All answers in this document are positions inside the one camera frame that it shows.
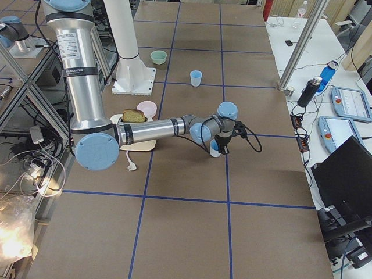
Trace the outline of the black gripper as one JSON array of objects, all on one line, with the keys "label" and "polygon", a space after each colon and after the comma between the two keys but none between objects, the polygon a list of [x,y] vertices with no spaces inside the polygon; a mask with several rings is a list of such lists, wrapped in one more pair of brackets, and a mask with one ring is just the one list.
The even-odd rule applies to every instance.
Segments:
[{"label": "black gripper", "polygon": [[230,151],[228,149],[228,144],[231,141],[232,135],[215,135],[215,141],[217,143],[217,146],[219,147],[219,153],[220,154],[229,154]]}]

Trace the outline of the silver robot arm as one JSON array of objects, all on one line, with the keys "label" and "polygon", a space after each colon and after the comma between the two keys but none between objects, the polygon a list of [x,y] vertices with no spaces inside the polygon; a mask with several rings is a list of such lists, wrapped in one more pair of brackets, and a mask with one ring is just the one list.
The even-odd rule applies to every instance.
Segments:
[{"label": "silver robot arm", "polygon": [[[42,7],[58,40],[75,116],[71,127],[74,154],[82,167],[105,170],[116,162],[124,145],[184,134],[198,143],[214,138],[219,152],[228,152],[227,145],[238,127],[238,108],[231,102],[221,103],[216,114],[205,118],[186,115],[143,123],[112,122],[103,107],[91,38],[95,23],[90,1],[43,1]],[[114,92],[149,95],[156,70],[140,58],[129,2],[106,1],[105,8],[119,56]]]}]

